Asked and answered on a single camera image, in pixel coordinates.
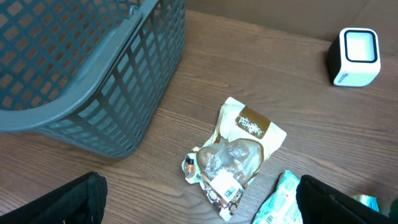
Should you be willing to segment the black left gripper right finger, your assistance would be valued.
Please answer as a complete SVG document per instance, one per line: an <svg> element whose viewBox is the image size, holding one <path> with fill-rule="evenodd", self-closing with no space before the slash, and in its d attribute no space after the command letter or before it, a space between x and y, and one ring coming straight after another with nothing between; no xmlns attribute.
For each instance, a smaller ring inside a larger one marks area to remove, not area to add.
<svg viewBox="0 0 398 224"><path fill-rule="evenodd" d="M377 212L310 175L301 177L296 200L303 224L397 224L388 217L390 205L395 199L377 198Z"/></svg>

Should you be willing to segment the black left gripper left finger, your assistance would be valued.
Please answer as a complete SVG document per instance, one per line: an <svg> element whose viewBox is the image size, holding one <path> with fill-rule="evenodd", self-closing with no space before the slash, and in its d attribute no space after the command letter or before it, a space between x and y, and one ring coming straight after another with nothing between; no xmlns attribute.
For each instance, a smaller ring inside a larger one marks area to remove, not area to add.
<svg viewBox="0 0 398 224"><path fill-rule="evenodd" d="M88 172L1 215L1 223L101 223L107 194L106 178L96 172Z"/></svg>

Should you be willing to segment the white green snack package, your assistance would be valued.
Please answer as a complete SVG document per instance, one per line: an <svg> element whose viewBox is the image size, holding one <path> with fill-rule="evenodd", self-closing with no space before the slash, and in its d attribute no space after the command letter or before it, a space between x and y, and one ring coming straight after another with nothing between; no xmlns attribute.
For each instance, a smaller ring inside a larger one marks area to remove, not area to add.
<svg viewBox="0 0 398 224"><path fill-rule="evenodd" d="M275 192L261 205L254 217L255 224L302 224L302 214L296 201L300 179L290 170L279 177Z"/></svg>

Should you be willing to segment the teal tissue pack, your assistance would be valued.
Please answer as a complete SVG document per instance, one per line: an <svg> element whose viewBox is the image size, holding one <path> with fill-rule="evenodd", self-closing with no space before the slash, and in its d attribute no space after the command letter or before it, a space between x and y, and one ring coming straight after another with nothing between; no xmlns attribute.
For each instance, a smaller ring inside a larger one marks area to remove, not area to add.
<svg viewBox="0 0 398 224"><path fill-rule="evenodd" d="M359 194L352 196L353 199L361 202L363 205L379 212L379 205L377 203L377 198L369 195Z"/></svg>

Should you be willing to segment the brown labelled food package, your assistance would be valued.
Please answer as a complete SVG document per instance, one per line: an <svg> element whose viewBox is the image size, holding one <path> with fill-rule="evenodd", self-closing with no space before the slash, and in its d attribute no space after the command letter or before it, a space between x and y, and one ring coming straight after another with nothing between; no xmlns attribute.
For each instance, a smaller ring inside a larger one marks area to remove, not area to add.
<svg viewBox="0 0 398 224"><path fill-rule="evenodd" d="M264 115L229 97L211 137L181 163L185 180L198 184L218 215L229 221L263 163L287 133Z"/></svg>

